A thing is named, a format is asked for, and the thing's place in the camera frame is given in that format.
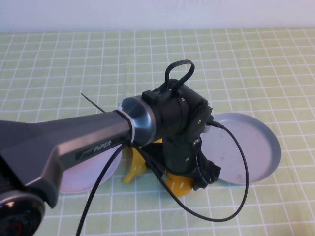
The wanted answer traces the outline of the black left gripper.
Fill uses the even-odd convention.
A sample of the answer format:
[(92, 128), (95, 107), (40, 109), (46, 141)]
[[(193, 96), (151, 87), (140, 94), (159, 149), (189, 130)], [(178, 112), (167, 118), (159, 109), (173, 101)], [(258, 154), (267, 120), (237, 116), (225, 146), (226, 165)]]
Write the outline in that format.
[(163, 155), (168, 172), (179, 176), (193, 176), (195, 191), (205, 189), (219, 178), (221, 167), (203, 155), (200, 135), (190, 141), (178, 135), (163, 139)]

